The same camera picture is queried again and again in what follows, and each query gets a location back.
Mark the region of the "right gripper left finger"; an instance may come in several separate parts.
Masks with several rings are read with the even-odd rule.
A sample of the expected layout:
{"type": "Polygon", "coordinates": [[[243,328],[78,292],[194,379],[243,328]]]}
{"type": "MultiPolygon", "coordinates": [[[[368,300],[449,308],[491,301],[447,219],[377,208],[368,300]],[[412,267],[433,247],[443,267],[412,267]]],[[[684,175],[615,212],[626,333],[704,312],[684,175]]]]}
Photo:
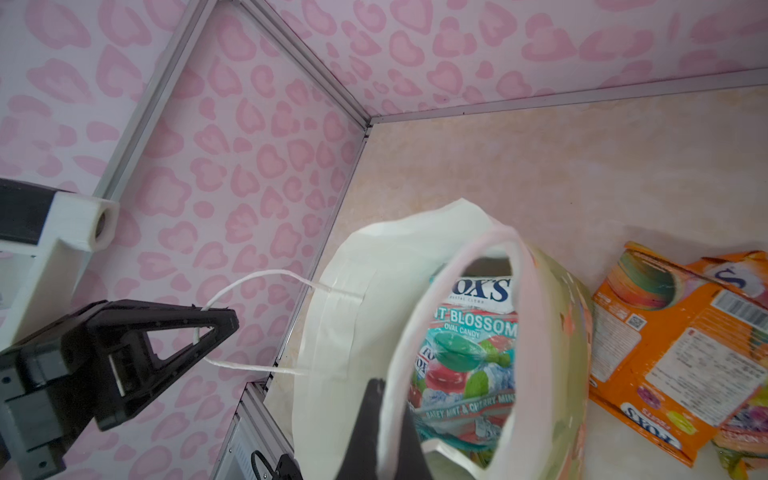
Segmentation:
{"type": "Polygon", "coordinates": [[[376,479],[377,440],[384,381],[366,385],[351,437],[336,480],[376,479]]]}

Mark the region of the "white illustrated paper bag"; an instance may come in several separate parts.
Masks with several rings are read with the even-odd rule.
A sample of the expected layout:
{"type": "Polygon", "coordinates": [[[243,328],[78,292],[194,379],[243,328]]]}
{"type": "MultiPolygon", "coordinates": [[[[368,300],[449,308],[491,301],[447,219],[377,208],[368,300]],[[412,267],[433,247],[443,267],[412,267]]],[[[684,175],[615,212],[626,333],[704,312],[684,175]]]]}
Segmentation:
{"type": "Polygon", "coordinates": [[[415,359],[461,277],[512,277],[516,401],[489,457],[422,440],[432,479],[578,479],[584,468],[593,304],[588,289],[466,200],[351,234],[320,278],[294,376],[298,476],[336,479],[366,385],[384,381],[376,479],[398,479],[415,359]]]}

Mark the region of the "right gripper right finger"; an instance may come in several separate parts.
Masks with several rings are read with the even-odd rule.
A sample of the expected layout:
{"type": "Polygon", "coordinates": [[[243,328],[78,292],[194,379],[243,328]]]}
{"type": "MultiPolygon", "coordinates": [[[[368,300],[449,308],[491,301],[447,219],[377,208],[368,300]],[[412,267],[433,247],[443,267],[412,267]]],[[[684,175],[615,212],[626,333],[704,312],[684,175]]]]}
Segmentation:
{"type": "Polygon", "coordinates": [[[432,480],[412,415],[405,413],[398,453],[398,480],[432,480]]]}

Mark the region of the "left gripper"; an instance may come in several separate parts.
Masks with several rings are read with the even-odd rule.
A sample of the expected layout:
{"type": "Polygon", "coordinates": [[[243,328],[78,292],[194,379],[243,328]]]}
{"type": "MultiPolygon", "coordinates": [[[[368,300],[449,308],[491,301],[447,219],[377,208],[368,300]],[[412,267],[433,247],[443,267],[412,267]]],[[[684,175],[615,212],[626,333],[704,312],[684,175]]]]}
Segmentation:
{"type": "Polygon", "coordinates": [[[133,418],[239,327],[229,308],[100,301],[1,352],[1,464],[48,479],[89,423],[102,431],[133,418]],[[193,339],[168,355],[151,334],[193,339]]]}

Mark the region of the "teal Fox's candy bag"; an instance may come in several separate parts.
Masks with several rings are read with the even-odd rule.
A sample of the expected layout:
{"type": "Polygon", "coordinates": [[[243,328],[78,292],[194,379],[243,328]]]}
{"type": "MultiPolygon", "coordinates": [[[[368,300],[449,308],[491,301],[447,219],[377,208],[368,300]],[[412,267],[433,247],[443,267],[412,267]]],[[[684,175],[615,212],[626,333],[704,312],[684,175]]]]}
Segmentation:
{"type": "Polygon", "coordinates": [[[516,401],[512,277],[461,277],[436,307],[408,402],[422,440],[489,457],[516,401]]]}

